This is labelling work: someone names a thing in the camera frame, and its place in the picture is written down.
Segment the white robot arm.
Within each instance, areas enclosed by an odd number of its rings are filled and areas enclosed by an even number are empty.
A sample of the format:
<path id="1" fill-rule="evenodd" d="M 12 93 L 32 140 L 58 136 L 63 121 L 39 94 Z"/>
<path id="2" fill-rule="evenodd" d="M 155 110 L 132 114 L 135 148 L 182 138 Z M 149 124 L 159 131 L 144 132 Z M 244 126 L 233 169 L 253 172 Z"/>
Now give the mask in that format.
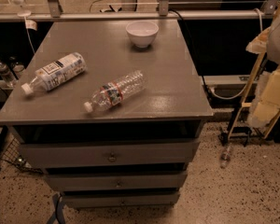
<path id="1" fill-rule="evenodd" d="M 248 43 L 245 50 L 254 54 L 266 52 L 270 61 L 280 64 L 280 14 L 269 28 Z"/>

